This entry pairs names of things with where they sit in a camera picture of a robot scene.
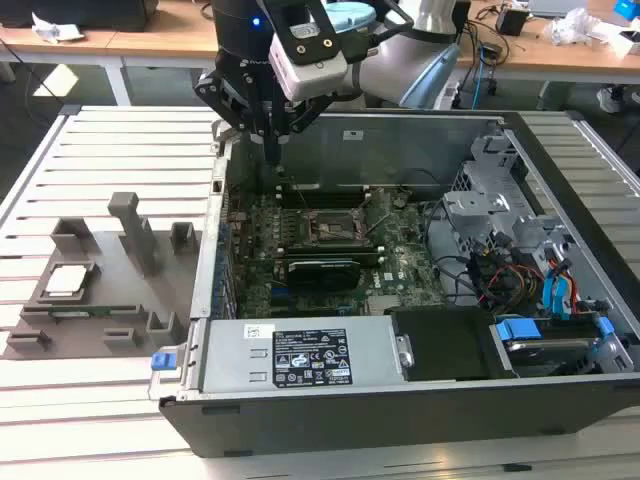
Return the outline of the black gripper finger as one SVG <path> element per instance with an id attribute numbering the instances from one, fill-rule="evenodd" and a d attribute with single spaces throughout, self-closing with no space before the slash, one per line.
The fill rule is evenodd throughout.
<path id="1" fill-rule="evenodd" d="M 248 133 L 254 143 L 261 144 L 266 161 L 275 160 L 275 134 L 255 75 L 241 74 L 234 87 L 218 73 L 206 73 L 200 77 L 194 90 L 204 103 L 236 131 Z"/>
<path id="2" fill-rule="evenodd" d="M 277 161 L 281 160 L 283 146 L 289 142 L 290 137 L 303 132 L 328 106 L 328 97 L 314 97 L 303 101 L 291 111 L 283 110 L 282 118 L 275 122 L 275 129 L 279 132 Z"/>

